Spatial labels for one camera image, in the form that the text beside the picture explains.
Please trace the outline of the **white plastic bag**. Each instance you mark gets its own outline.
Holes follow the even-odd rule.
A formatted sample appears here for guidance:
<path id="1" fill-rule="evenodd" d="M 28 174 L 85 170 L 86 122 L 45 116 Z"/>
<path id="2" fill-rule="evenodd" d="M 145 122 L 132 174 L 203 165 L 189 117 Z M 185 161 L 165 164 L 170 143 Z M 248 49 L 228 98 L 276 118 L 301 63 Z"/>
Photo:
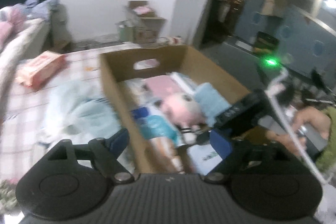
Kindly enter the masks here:
<path id="1" fill-rule="evenodd" d="M 108 139 L 120 129 L 118 115 L 98 84 L 73 80 L 49 94 L 37 141 L 47 147 L 62 139 L 86 144 L 95 138 Z"/>

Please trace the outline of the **blue white wipes pack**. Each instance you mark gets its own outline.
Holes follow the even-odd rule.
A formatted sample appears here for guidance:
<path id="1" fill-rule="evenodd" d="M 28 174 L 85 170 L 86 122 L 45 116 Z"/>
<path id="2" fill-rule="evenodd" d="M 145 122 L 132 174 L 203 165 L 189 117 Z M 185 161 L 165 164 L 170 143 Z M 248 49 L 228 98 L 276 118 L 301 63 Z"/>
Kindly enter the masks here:
<path id="1" fill-rule="evenodd" d="M 179 130 L 154 105 L 146 105 L 134 109 L 131 111 L 131 115 L 145 139 L 167 137 L 173 141 L 175 147 L 184 145 Z"/>

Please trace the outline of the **clear packaged cloth bag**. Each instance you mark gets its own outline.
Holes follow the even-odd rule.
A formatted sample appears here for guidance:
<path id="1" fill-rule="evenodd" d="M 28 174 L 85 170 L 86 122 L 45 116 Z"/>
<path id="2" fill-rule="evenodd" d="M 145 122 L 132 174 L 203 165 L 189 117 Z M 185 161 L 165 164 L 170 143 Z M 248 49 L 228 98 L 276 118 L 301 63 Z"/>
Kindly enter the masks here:
<path id="1" fill-rule="evenodd" d="M 151 93 L 144 79 L 136 78 L 126 80 L 123 83 L 137 105 L 144 105 L 150 100 Z"/>

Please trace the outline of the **pink plush toy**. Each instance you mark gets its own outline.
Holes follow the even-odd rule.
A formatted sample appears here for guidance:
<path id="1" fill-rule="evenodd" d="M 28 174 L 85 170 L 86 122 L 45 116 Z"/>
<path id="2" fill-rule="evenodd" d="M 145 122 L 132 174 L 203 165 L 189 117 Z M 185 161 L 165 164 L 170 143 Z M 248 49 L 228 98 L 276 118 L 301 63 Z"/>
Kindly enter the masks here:
<path id="1" fill-rule="evenodd" d="M 170 123 L 180 128 L 206 123 L 200 105 L 187 93 L 175 93 L 164 98 L 160 110 Z"/>

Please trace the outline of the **small white carton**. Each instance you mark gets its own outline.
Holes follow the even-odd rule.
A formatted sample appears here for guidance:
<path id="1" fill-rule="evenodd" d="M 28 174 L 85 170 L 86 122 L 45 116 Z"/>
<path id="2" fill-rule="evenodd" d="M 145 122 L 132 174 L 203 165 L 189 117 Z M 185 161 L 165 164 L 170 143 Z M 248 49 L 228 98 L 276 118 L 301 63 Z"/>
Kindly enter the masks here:
<path id="1" fill-rule="evenodd" d="M 218 155 L 210 143 L 203 145 L 196 144 L 189 147 L 187 149 L 187 155 L 190 159 L 192 170 L 203 176 L 210 173 L 222 162 L 222 158 Z"/>

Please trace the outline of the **white striped rolled blanket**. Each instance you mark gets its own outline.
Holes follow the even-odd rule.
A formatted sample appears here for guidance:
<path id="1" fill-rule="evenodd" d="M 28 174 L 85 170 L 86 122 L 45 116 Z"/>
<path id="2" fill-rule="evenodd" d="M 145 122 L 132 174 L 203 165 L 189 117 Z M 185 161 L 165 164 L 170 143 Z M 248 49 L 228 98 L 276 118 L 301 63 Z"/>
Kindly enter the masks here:
<path id="1" fill-rule="evenodd" d="M 27 20 L 24 23 L 24 30 L 5 46 L 1 52 L 1 99 L 6 95 L 19 61 L 37 57 L 49 32 L 49 22 L 41 18 Z"/>

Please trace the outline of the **blue checked towel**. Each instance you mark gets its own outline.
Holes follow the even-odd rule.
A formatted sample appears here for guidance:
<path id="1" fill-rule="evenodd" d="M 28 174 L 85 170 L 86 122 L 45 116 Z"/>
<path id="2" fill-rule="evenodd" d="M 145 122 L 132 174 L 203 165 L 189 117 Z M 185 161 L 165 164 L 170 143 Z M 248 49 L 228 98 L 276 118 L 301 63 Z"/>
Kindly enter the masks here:
<path id="1" fill-rule="evenodd" d="M 209 127 L 214 126 L 219 114 L 231 107 L 210 83 L 203 83 L 195 89 L 194 100 L 200 105 Z"/>

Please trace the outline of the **green scrunchie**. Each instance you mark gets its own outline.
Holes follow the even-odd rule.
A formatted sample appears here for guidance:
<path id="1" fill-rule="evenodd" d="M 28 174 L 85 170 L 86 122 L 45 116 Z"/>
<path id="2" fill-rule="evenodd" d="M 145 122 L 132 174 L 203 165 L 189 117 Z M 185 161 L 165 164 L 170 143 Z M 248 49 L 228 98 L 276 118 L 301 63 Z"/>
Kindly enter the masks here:
<path id="1" fill-rule="evenodd" d="M 20 211 L 16 198 L 16 187 L 15 180 L 1 181 L 1 214 L 17 214 Z"/>

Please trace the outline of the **small cardboard box background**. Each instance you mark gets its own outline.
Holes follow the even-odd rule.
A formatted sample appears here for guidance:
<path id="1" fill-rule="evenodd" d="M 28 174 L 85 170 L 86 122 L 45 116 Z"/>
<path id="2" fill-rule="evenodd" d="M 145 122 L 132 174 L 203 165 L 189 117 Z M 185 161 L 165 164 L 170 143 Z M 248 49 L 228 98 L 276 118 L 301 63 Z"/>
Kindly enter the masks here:
<path id="1" fill-rule="evenodd" d="M 126 20 L 133 27 L 134 42 L 155 43 L 166 19 L 157 15 L 148 1 L 128 1 L 125 6 Z"/>

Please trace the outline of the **blue grey clothes pile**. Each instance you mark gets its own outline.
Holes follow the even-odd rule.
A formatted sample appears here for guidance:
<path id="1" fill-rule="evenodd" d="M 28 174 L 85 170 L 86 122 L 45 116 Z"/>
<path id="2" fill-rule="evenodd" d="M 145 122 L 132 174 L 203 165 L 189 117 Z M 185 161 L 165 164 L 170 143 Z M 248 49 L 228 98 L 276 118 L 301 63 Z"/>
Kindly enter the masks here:
<path id="1" fill-rule="evenodd" d="M 25 14 L 27 19 L 41 18 L 50 21 L 51 15 L 58 10 L 60 0 L 27 0 L 24 3 Z"/>

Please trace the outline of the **large brown cardboard box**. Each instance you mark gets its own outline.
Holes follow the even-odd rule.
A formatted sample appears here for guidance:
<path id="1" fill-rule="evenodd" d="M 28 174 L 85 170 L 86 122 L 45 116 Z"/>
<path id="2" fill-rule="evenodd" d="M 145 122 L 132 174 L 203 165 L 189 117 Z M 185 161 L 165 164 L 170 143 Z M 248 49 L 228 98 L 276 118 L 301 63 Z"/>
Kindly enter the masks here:
<path id="1" fill-rule="evenodd" d="M 139 172 L 206 175 L 221 162 L 197 137 L 248 89 L 205 55 L 189 46 L 114 51 L 100 55 L 100 72 Z"/>

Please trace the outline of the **orange striped towel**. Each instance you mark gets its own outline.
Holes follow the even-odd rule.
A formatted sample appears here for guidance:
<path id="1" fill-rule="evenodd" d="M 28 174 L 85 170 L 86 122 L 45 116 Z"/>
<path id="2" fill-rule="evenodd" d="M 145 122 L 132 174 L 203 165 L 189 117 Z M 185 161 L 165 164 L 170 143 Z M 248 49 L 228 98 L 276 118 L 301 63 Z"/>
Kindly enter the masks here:
<path id="1" fill-rule="evenodd" d="M 153 155 L 161 170 L 165 173 L 184 173 L 181 157 L 174 147 L 173 141 L 164 136 L 150 139 Z"/>

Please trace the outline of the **red tissue pack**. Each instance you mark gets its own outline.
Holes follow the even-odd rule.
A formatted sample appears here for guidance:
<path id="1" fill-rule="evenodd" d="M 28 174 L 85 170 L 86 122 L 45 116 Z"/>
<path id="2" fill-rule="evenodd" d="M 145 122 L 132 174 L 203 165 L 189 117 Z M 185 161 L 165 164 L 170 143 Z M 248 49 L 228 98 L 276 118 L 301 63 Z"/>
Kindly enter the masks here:
<path id="1" fill-rule="evenodd" d="M 64 54 L 44 51 L 18 69 L 16 81 L 25 87 L 39 90 L 65 65 L 66 56 Z"/>

